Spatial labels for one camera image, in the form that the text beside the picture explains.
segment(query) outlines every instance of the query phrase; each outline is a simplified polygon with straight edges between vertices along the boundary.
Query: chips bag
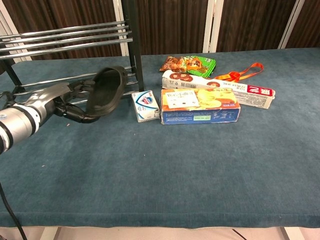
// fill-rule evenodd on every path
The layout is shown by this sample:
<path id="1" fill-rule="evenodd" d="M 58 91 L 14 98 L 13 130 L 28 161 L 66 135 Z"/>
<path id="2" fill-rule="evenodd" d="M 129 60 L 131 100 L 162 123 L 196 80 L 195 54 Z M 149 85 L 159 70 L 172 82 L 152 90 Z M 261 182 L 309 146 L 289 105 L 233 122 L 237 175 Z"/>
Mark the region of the chips bag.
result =
<path id="1" fill-rule="evenodd" d="M 161 72 L 172 70 L 177 73 L 189 73 L 192 75 L 207 78 L 216 67 L 216 60 L 202 56 L 168 56 L 164 65 L 160 68 Z"/>

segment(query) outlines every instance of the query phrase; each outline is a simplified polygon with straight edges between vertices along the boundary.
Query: orange lanyard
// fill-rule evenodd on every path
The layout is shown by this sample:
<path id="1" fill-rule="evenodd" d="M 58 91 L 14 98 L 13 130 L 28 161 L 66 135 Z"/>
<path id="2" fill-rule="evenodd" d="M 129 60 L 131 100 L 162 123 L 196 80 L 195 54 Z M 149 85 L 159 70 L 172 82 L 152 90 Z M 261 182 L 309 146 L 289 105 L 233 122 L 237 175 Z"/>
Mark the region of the orange lanyard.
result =
<path id="1" fill-rule="evenodd" d="M 260 68 L 260 71 L 241 76 L 241 75 L 245 74 L 246 72 L 248 72 L 250 68 Z M 250 78 L 254 75 L 257 75 L 257 74 L 261 73 L 263 70 L 264 70 L 264 65 L 259 62 L 255 62 L 250 67 L 248 67 L 247 69 L 245 69 L 241 72 L 231 71 L 228 74 L 216 76 L 214 78 L 218 79 L 218 80 L 224 80 L 224 81 L 228 81 L 228 82 L 236 82 L 237 83 L 242 79 L 247 79 L 247 78 Z"/>

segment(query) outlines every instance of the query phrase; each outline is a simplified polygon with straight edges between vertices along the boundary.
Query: soap box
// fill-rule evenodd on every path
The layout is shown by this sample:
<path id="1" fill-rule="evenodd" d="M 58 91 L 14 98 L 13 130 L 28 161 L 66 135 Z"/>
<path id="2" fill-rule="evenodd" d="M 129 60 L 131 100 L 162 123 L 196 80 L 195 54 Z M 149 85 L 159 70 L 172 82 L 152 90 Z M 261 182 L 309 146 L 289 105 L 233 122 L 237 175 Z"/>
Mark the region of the soap box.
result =
<path id="1" fill-rule="evenodd" d="M 171 70 L 165 71 L 162 75 L 162 87 L 164 89 L 230 88 L 240 104 L 263 109 L 269 108 L 276 95 L 276 91 L 271 88 L 218 79 L 205 79 Z"/>
<path id="2" fill-rule="evenodd" d="M 161 123 L 209 124 L 238 120 L 240 105 L 231 88 L 162 89 Z"/>
<path id="3" fill-rule="evenodd" d="M 151 90 L 131 94 L 138 123 L 160 118 L 160 111 Z"/>

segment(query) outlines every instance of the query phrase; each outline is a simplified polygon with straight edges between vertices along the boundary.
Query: metal shoe rack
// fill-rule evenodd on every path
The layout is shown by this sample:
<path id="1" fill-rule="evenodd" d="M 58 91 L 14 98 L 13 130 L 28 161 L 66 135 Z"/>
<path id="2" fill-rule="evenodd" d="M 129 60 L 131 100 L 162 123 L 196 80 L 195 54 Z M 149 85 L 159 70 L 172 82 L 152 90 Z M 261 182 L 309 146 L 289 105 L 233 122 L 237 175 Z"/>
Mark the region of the metal shoe rack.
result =
<path id="1" fill-rule="evenodd" d="M 78 81 L 80 79 L 88 79 L 94 76 L 96 72 L 23 84 L 20 81 L 19 77 L 16 75 L 13 68 L 11 67 L 9 63 L 10 59 L 45 55 L 50 53 L 59 53 L 70 50 L 78 50 L 121 43 L 128 44 L 130 66 L 125 67 L 125 69 L 128 71 L 127 76 L 129 77 L 127 85 L 136 86 L 136 90 L 131 89 L 130 91 L 125 92 L 124 95 L 130 95 L 131 93 L 143 91 L 144 82 L 141 64 L 136 1 L 122 0 L 121 2 L 124 21 L 114 21 L 83 26 L 72 26 L 54 30 L 0 36 L 0 63 L 3 65 L 4 69 L 6 70 L 6 72 L 8 73 L 12 82 L 15 85 L 15 88 L 12 91 L 13 96 L 18 97 L 30 95 L 36 92 L 40 92 L 43 89 L 43 87 L 40 87 L 39 89 L 28 90 L 29 87 L 41 86 L 44 84 L 51 83 L 56 84 L 59 82 L 72 80 Z M 90 42 L 79 44 L 78 42 L 80 41 Z M 23 43 L 24 45 L 7 47 L 7 45 L 18 43 Z M 27 51 L 14 54 L 9 53 L 9 51 L 16 50 Z M 85 103 L 86 101 L 87 100 L 81 100 L 73 102 L 73 104 L 81 104 Z"/>

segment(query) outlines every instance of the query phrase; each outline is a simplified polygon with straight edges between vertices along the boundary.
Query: teal tablecloth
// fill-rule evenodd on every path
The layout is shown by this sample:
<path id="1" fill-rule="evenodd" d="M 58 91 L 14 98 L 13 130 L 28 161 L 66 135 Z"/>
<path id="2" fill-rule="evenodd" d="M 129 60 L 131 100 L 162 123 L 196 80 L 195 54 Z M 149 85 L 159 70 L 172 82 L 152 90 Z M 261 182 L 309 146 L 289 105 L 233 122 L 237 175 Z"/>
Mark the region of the teal tablecloth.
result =
<path id="1" fill-rule="evenodd" d="M 276 90 L 268 110 L 242 106 L 237 123 L 137 123 L 123 99 L 80 124 L 53 116 L 0 156 L 0 181 L 24 226 L 320 227 L 320 48 L 203 54 L 214 76 L 254 62 L 243 83 Z M 166 56 L 142 58 L 160 97 Z M 36 82 L 128 65 L 125 57 L 21 62 Z M 7 74 L 0 90 L 11 90 Z M 0 226 L 13 226 L 0 204 Z"/>

